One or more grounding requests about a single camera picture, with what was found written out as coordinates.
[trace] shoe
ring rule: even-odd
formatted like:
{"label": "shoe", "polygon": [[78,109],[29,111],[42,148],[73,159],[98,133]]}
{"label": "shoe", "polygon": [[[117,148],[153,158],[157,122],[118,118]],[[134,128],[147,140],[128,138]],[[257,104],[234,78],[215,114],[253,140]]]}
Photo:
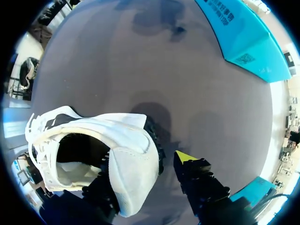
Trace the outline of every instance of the shoe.
{"label": "shoe", "polygon": [[[29,155],[49,191],[81,190],[97,177],[100,166],[81,162],[80,154],[76,162],[57,161],[64,138],[87,135],[109,148],[109,180],[118,200],[120,215],[129,217],[140,210],[161,171],[156,145],[143,129],[146,115],[110,113],[83,118],[69,106],[63,106],[35,119],[33,116],[25,129]],[[85,152],[86,149],[82,149],[82,156]]]}

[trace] gray tabletop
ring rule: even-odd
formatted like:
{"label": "gray tabletop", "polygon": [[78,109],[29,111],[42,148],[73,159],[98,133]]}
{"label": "gray tabletop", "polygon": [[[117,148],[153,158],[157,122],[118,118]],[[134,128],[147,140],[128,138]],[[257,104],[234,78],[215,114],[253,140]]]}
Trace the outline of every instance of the gray tabletop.
{"label": "gray tabletop", "polygon": [[272,129],[270,85],[225,62],[193,0],[86,0],[54,33],[35,81],[37,114],[144,113],[166,167],[141,212],[115,224],[196,224],[173,171],[181,150],[212,164],[232,193],[259,176]]}

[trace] white shoe lace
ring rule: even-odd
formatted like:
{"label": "white shoe lace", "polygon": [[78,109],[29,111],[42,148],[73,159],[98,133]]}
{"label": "white shoe lace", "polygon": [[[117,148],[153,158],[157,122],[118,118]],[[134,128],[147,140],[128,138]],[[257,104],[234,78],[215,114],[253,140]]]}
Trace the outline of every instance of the white shoe lace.
{"label": "white shoe lace", "polygon": [[[37,116],[37,118],[33,119],[34,113],[31,115],[26,128],[25,128],[25,137],[28,141],[28,152],[29,156],[34,164],[34,166],[41,171],[42,163],[47,163],[48,167],[50,168],[50,173],[52,177],[56,177],[55,171],[51,166],[51,155],[50,155],[50,148],[47,148],[51,142],[55,140],[44,136],[44,128],[46,125],[47,120],[41,116]],[[35,146],[35,150],[37,151],[37,159],[35,160],[33,156],[33,147]]]}

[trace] blue sign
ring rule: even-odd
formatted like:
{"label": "blue sign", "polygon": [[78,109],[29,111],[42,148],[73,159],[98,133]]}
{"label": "blue sign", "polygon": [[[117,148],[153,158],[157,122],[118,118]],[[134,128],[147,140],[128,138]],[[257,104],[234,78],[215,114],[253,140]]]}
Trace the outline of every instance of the blue sign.
{"label": "blue sign", "polygon": [[206,15],[226,61],[266,82],[291,78],[284,55],[264,22],[240,0],[195,0]]}

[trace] white wall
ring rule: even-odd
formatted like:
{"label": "white wall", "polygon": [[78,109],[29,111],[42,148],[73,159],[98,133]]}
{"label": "white wall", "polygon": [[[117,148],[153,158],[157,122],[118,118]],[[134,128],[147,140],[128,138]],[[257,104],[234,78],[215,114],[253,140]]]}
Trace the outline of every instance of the white wall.
{"label": "white wall", "polygon": [[300,75],[293,76],[290,80],[287,81],[289,88],[290,96],[296,97],[298,99],[298,104],[292,105],[297,114],[300,115]]}

